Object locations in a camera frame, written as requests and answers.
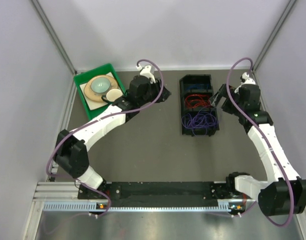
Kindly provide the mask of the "black three-compartment tray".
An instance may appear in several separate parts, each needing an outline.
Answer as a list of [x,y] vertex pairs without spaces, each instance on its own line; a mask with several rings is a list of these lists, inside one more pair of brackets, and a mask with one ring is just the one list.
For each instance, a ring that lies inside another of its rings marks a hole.
[[210,105],[214,95],[210,74],[188,74],[179,80],[182,134],[212,136],[219,130],[217,109]]

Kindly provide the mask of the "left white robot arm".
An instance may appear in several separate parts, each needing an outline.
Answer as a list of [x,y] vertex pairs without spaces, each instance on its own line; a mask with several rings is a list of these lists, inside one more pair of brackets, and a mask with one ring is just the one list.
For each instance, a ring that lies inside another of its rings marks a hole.
[[103,197],[106,181],[90,166],[88,151],[111,130],[151,105],[166,101],[170,94],[162,77],[152,81],[143,75],[135,76],[126,94],[113,101],[99,116],[72,131],[62,130],[51,160],[89,188],[95,198]]

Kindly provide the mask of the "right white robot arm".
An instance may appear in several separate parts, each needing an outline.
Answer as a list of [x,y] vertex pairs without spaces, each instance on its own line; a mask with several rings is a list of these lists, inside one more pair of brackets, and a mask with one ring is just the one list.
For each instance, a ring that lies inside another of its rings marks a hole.
[[261,90],[256,84],[239,88],[223,84],[210,98],[217,106],[225,98],[222,110],[238,117],[249,139],[258,151],[267,180],[254,179],[244,172],[233,172],[226,178],[226,192],[232,198],[242,193],[256,200],[267,216],[287,215],[290,211],[301,214],[306,207],[306,179],[291,166],[275,133],[273,120],[261,109]]

